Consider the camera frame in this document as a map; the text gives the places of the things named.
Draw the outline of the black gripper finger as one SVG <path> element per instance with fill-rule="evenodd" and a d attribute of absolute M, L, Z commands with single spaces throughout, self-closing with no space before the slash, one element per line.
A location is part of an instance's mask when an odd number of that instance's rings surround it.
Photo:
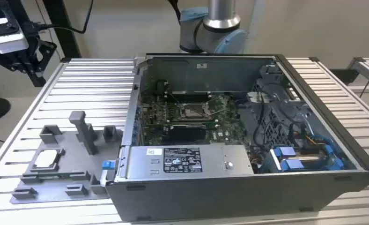
<path fill-rule="evenodd" d="M 42 87 L 45 84 L 42 72 L 48 66 L 56 47 L 57 45 L 53 42 L 40 39 L 29 40 L 29 48 L 25 50 L 24 66 L 34 87 Z"/>

